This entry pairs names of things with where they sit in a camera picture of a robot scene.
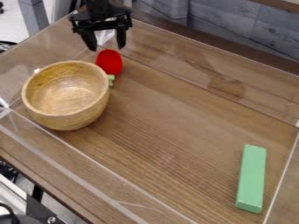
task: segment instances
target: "black cable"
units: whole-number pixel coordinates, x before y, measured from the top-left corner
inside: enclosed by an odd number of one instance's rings
[[[4,207],[8,210],[11,217],[12,217],[12,224],[20,224],[20,220],[15,215],[14,209],[7,204],[4,204],[2,202],[0,202],[0,207]]]

